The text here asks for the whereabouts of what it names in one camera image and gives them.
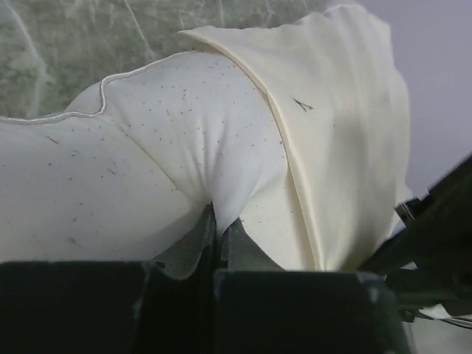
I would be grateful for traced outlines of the cream pillowcase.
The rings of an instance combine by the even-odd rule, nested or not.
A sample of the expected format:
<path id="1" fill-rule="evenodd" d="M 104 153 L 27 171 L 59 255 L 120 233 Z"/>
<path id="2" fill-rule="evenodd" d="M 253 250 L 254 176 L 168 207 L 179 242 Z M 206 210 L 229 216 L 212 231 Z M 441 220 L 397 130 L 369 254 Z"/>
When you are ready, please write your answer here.
<path id="1" fill-rule="evenodd" d="M 230 58 L 267 96 L 316 267 L 359 266 L 410 196 L 409 94 L 389 25 L 354 1 L 333 1 L 271 29 L 208 26 L 178 36 Z"/>

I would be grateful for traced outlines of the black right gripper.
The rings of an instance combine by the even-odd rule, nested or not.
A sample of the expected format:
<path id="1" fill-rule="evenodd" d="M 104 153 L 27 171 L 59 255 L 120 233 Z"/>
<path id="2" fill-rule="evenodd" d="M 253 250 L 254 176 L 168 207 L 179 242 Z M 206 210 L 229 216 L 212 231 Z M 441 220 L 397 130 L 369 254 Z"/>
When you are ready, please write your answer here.
<path id="1" fill-rule="evenodd" d="M 385 278 L 402 317 L 471 314 L 471 158 L 437 182 L 424 198 L 398 204 L 404 228 L 364 263 Z"/>

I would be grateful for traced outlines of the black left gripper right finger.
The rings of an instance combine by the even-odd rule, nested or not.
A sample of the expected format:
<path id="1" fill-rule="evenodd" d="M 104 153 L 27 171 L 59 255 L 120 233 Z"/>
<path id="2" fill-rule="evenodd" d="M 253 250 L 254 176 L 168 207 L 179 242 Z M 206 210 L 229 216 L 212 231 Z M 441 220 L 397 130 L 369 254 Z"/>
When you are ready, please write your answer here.
<path id="1" fill-rule="evenodd" d="M 409 353 L 393 294 L 363 272 L 284 271 L 240 221 L 214 276 L 215 353 Z"/>

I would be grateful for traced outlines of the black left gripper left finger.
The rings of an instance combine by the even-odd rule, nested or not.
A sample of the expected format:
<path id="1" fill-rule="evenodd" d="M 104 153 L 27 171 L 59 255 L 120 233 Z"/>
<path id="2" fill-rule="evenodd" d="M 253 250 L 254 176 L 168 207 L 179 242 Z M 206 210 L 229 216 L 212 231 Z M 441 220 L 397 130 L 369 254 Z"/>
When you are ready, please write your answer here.
<path id="1" fill-rule="evenodd" d="M 208 353 L 215 216 L 152 261 L 1 265 L 3 353 Z"/>

